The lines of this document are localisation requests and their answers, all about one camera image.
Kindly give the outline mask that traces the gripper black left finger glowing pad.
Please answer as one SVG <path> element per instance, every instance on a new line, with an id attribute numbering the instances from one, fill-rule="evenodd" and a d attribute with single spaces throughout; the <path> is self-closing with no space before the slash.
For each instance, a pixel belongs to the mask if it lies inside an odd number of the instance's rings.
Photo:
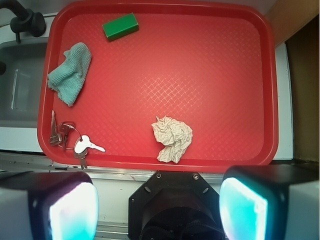
<path id="1" fill-rule="evenodd" d="M 2 240 L 92 240 L 99 197 L 85 172 L 0 173 Z"/>

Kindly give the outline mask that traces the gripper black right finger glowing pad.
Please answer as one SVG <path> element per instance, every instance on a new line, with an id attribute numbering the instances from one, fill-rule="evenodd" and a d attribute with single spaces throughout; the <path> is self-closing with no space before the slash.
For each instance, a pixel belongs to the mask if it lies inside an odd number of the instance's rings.
<path id="1" fill-rule="evenodd" d="M 230 240 L 318 240 L 319 165 L 232 166 L 219 190 L 219 212 Z"/>

